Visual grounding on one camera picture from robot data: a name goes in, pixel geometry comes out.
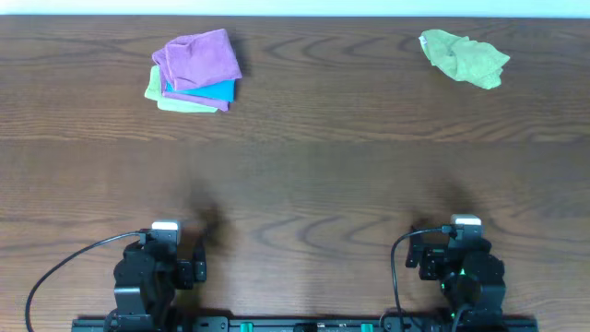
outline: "light green towel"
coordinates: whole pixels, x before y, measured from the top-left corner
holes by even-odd
[[[181,113],[214,113],[217,109],[190,101],[177,101],[162,96],[162,86],[159,80],[159,67],[154,65],[149,72],[149,85],[144,96],[158,102],[158,108],[162,111],[175,111]]]
[[[496,88],[502,83],[502,66],[510,56],[500,53],[492,45],[442,30],[424,31],[419,39],[426,57],[446,76],[483,89]]]

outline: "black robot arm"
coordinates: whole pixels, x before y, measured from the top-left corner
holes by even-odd
[[[179,224],[158,221],[151,230],[134,233],[139,241],[125,248],[114,270],[117,309],[104,319],[74,320],[72,332],[537,332],[534,319],[502,315],[504,265],[490,254],[479,219],[454,215],[453,224],[440,231],[449,235],[448,243],[425,243],[420,235],[410,236],[406,265],[419,266],[421,279],[440,282],[449,302],[441,314],[403,314],[407,321],[389,315],[364,319],[187,317],[171,303],[176,290],[191,289],[207,279],[203,244],[197,242],[190,260],[179,259]]]

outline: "wood grain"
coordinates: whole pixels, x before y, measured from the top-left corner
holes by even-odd
[[[245,74],[228,113],[143,98],[153,51],[218,28]],[[432,67],[427,29],[509,54],[502,85]],[[506,313],[590,324],[590,21],[1,17],[0,49],[1,331],[24,330],[30,287],[69,253],[211,206],[228,222],[184,305],[379,315],[397,236],[471,212],[506,264]],[[111,310],[124,245],[49,278],[36,329]],[[400,284],[408,311],[443,303],[416,270]]]

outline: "cloth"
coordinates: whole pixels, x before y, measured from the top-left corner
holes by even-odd
[[[170,82],[166,82],[166,89],[164,91],[232,102],[234,83],[235,80],[231,79],[199,89],[175,90]]]
[[[206,105],[200,105],[189,101],[177,101],[165,98],[161,93],[159,79],[159,68],[157,65],[151,67],[149,72],[149,84],[147,85],[146,98],[157,101],[158,108],[162,111],[176,111],[182,113],[214,113],[217,109]]]
[[[456,81],[467,81],[483,89],[498,87],[502,66],[510,56],[486,42],[470,41],[443,30],[427,30],[419,37],[422,51],[432,65]]]
[[[175,90],[197,89],[242,78],[224,29],[180,36],[154,52],[152,59]]]
[[[211,106],[220,109],[223,112],[226,112],[230,108],[230,104],[227,101],[219,101],[205,97],[198,97],[198,96],[191,96],[187,94],[177,93],[177,92],[168,92],[166,91],[166,78],[162,73],[162,69],[159,69],[159,88],[162,91],[162,96],[170,99],[174,99],[177,101],[190,101],[195,102],[201,105]]]

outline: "purple towel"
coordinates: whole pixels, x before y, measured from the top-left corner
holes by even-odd
[[[197,89],[242,78],[224,29],[180,36],[153,53],[165,79],[177,90]]]
[[[205,98],[205,97],[198,97],[198,96],[192,96],[192,95],[187,95],[187,94],[182,94],[182,93],[175,93],[175,92],[166,91],[166,78],[164,77],[165,76],[164,73],[165,73],[164,69],[162,69],[162,67],[160,67],[159,68],[159,81],[161,84],[162,96],[167,97],[167,98],[172,98],[175,100],[179,100],[179,101],[190,101],[190,102],[199,103],[201,105],[217,107],[221,111],[224,111],[224,112],[226,112],[229,109],[229,103],[227,101],[220,101],[220,100],[214,100],[214,99]]]

